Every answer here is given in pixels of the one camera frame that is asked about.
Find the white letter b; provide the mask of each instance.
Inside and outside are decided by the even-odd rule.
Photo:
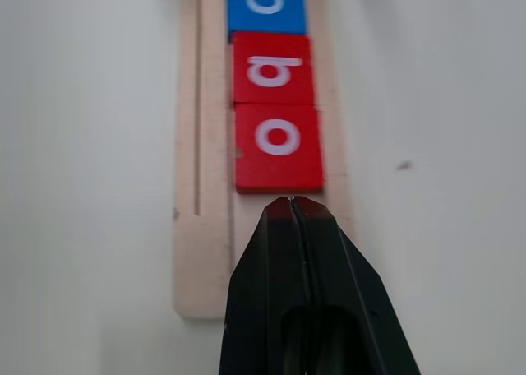
[[[263,57],[254,56],[248,58],[251,66],[248,68],[248,78],[262,87],[280,87],[290,80],[290,70],[288,67],[298,67],[302,65],[300,58],[289,57]],[[275,77],[264,77],[261,75],[261,68],[265,65],[271,65],[276,68]]]

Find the wooden tile holder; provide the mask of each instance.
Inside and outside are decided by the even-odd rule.
[[[233,183],[226,0],[181,0],[175,141],[173,305],[187,318],[224,315],[228,281],[263,208],[277,195],[240,195]],[[325,0],[307,0],[325,203],[353,238],[350,178]]]

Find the white table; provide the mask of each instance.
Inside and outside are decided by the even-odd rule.
[[[522,373],[522,0],[332,1],[359,245],[422,373]],[[217,373],[170,302],[177,0],[0,10],[2,373]]]

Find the dark spot on surface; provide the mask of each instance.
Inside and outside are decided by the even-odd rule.
[[[413,163],[409,160],[402,161],[395,169],[397,171],[404,171],[406,169],[411,169],[413,167]]]

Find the red letter tile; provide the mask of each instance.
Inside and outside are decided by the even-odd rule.
[[[322,189],[314,107],[237,104],[235,114],[238,192],[294,193]]]
[[[298,34],[236,32],[233,35],[233,101],[312,105],[309,39]]]

